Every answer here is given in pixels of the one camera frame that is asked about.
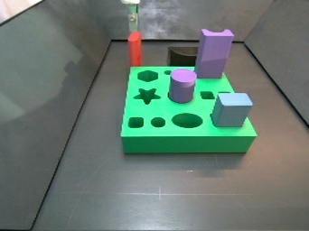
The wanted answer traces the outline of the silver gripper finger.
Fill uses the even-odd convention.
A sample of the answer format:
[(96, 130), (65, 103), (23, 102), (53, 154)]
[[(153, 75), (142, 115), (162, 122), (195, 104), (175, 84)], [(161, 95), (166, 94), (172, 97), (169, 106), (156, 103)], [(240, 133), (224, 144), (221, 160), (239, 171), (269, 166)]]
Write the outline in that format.
[(129, 9), (129, 25), (130, 25), (130, 32), (140, 31), (140, 13), (138, 13), (138, 6), (141, 0), (121, 0), (122, 4), (128, 6)]

